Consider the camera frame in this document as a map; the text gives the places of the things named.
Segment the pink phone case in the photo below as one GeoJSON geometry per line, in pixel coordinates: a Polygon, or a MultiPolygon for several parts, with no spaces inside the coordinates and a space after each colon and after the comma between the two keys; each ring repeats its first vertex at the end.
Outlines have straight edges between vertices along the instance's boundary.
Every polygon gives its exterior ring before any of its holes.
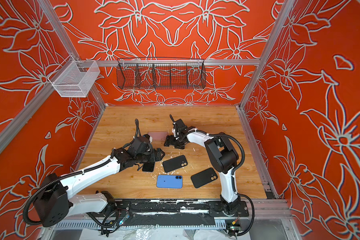
{"type": "Polygon", "coordinates": [[[152,141],[165,141],[167,136],[169,135],[168,132],[148,132],[148,135],[152,138],[152,141]]]}

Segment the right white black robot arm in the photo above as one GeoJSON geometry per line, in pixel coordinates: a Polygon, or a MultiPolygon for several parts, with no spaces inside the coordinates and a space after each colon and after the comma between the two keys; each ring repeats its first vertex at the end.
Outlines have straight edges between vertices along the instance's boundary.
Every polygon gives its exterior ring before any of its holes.
{"type": "Polygon", "coordinates": [[[241,203],[236,171],[245,161],[245,151],[240,142],[223,132],[209,134],[194,126],[186,126],[181,119],[175,121],[173,116],[170,118],[173,122],[172,134],[166,137],[164,146],[184,149],[186,144],[193,143],[204,147],[213,168],[219,173],[222,211],[228,216],[236,214],[241,203]]]}

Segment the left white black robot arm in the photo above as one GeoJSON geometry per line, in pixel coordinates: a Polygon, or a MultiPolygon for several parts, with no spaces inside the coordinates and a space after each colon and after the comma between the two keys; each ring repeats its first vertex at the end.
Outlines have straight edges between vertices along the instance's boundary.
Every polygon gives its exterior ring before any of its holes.
{"type": "Polygon", "coordinates": [[[30,226],[50,227],[65,217],[77,214],[100,213],[114,200],[107,191],[80,196],[79,192],[92,184],[133,166],[161,161],[165,152],[152,145],[152,137],[142,135],[139,121],[131,142],[113,148],[104,159],[73,173],[48,175],[40,188],[30,196],[23,208],[22,217],[30,226]]]}

